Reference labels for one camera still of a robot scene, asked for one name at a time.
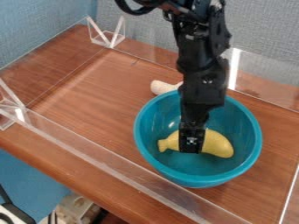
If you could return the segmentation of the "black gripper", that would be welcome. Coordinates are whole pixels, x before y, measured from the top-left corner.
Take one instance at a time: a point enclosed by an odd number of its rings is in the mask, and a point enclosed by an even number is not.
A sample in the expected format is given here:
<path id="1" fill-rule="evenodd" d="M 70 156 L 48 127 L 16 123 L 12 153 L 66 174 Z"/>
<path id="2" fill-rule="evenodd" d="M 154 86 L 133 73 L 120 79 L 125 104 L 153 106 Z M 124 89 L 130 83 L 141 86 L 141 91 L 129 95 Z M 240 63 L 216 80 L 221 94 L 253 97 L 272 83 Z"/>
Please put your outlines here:
<path id="1" fill-rule="evenodd" d="M 178 125 L 178 150 L 199 154 L 205 137 L 209 110 L 224 104 L 228 86 L 228 60 L 213 59 L 203 66 L 195 59 L 180 57 L 177 71 L 182 74 L 178 87 L 181 97 L 181 120 Z"/>

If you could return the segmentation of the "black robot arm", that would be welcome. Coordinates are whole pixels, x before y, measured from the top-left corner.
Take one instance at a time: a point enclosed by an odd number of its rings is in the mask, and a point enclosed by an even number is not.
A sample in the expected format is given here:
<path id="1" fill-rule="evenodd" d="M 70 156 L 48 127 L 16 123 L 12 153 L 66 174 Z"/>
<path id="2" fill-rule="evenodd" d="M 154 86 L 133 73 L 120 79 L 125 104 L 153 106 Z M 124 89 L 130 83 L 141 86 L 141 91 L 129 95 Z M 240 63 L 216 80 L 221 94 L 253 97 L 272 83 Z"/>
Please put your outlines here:
<path id="1" fill-rule="evenodd" d="M 178 151 L 199 153 L 207 137 L 209 112 L 224 104 L 228 61 L 221 58 L 229 47 L 225 25 L 225 0 L 153 0 L 153 7 L 172 23 L 178 49 L 177 71 L 181 121 Z"/>

